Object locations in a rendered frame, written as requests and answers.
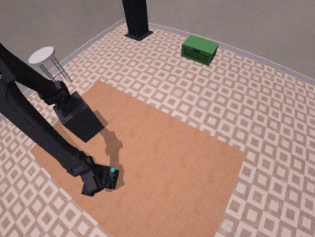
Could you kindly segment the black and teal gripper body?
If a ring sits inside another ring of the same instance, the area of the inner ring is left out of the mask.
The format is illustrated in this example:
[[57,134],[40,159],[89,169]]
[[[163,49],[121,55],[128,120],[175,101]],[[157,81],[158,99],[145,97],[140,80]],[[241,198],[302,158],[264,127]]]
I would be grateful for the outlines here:
[[[113,177],[114,172],[111,172],[111,171],[109,172],[109,166],[99,164],[99,165],[97,165],[97,167],[98,167],[98,172],[100,171],[100,172],[104,173],[102,180],[112,182],[112,177]],[[109,176],[108,176],[108,172],[109,172]]]

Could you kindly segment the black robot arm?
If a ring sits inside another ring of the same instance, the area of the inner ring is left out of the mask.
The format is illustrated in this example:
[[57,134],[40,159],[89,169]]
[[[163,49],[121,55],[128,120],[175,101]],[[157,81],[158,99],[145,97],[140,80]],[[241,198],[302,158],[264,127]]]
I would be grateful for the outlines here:
[[104,190],[104,173],[98,172],[93,157],[68,143],[24,97],[15,81],[36,91],[49,106],[57,104],[56,110],[64,118],[82,103],[70,95],[65,83],[46,79],[1,43],[0,75],[0,113],[53,156],[67,173],[73,177],[80,175],[85,182],[82,195],[94,196]]

